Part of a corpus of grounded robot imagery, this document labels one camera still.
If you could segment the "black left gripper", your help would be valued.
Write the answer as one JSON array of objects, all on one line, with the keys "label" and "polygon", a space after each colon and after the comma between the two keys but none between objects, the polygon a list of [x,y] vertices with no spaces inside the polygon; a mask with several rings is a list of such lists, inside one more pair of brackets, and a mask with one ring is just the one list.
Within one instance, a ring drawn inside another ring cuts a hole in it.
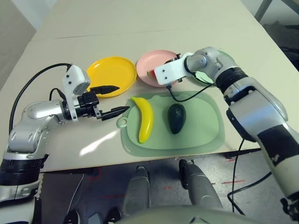
[{"label": "black left gripper", "polygon": [[99,100],[96,94],[109,94],[118,90],[118,86],[103,85],[91,87],[90,92],[85,92],[77,97],[78,106],[76,106],[77,117],[96,117],[102,121],[118,117],[129,109],[129,106],[119,106],[111,109],[108,112],[103,112],[98,109]]}]

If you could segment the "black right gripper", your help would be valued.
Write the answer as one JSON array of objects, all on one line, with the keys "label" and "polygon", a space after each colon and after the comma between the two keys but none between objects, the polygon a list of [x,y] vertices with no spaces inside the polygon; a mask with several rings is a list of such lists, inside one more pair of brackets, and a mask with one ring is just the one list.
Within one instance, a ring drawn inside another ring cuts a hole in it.
[{"label": "black right gripper", "polygon": [[181,59],[181,54],[178,53],[178,54],[176,54],[176,56],[175,56],[174,58],[172,58],[172,59],[166,61],[164,64],[171,63],[171,62],[174,62],[174,61],[176,61],[176,60],[180,60],[180,59]]}]

